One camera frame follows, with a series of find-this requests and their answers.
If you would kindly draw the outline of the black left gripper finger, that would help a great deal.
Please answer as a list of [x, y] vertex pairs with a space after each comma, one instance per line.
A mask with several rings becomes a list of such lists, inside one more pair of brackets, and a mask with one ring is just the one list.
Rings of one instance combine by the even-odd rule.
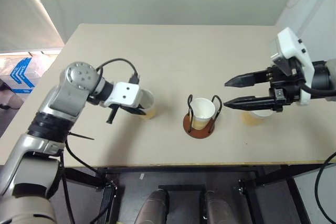
[[135, 114], [135, 115], [146, 115], [146, 113], [140, 108], [130, 108], [126, 106], [120, 106], [121, 109], [127, 111], [128, 113]]
[[113, 122], [113, 120], [115, 118], [115, 115], [116, 115], [118, 109], [119, 108], [117, 108], [117, 109], [111, 109], [111, 112], [110, 112], [110, 114], [109, 114], [109, 116], [108, 116], [108, 118], [106, 120], [106, 123], [112, 124], [112, 122]]

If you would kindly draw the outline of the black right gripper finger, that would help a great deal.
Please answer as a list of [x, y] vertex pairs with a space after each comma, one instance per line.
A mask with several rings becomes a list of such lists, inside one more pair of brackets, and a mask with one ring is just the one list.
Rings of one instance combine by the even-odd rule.
[[225, 87], [252, 87], [258, 83], [268, 82], [267, 71], [257, 71], [235, 76], [225, 82]]
[[272, 97], [255, 96], [239, 97], [223, 103], [228, 108], [244, 111], [272, 110], [274, 105], [275, 100]]

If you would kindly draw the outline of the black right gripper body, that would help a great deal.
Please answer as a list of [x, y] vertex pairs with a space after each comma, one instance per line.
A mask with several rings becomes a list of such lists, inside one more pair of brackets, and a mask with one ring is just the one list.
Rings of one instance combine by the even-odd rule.
[[302, 67], [298, 60], [289, 60], [290, 75], [285, 75], [279, 67], [267, 68], [270, 83], [269, 96], [273, 99], [271, 110], [282, 112], [283, 106], [300, 101], [300, 88], [297, 82], [302, 80]]

